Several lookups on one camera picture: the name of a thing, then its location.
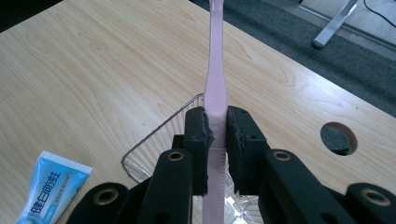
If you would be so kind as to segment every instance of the table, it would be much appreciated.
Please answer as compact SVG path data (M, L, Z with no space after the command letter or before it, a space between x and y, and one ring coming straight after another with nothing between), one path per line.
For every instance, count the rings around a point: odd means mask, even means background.
M209 15L188 1L68 0L0 34L0 217L22 210L42 150L93 167L68 216L94 186L135 185L128 149L202 92ZM327 187L374 183L396 193L396 119L253 37L224 24L230 105L245 108L273 148L295 153ZM324 124L358 148L330 152Z

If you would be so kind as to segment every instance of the cord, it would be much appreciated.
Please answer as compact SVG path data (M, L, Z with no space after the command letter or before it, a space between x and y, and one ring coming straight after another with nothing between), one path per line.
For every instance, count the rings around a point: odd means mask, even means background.
M366 0L363 0L363 3L364 3L364 5L367 7ZM369 10L372 11L372 12L374 12L376 15L382 17L384 20L386 20L387 22L389 22L390 25L392 25L394 28L396 28L396 25L395 25L393 22L391 22L390 20L388 20L388 18L386 18L386 17L383 16L382 14L380 14L380 13L378 13L378 12L376 12L376 11L370 9L369 7L367 7L367 9L369 9Z

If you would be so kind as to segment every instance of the pink toothbrush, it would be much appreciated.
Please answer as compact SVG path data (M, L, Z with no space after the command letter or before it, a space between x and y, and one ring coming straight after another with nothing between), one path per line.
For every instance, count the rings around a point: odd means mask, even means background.
M207 160L209 179L208 194L203 198L204 224L224 223L225 134L228 104L223 71L223 3L224 0L209 0L210 52L204 108L215 140L210 146Z

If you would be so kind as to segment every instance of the toothpaste tube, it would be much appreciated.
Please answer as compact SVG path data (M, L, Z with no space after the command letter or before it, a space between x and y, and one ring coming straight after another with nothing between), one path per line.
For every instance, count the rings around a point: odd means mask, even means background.
M91 167L43 151L35 165L27 204L17 223L55 223L91 171Z

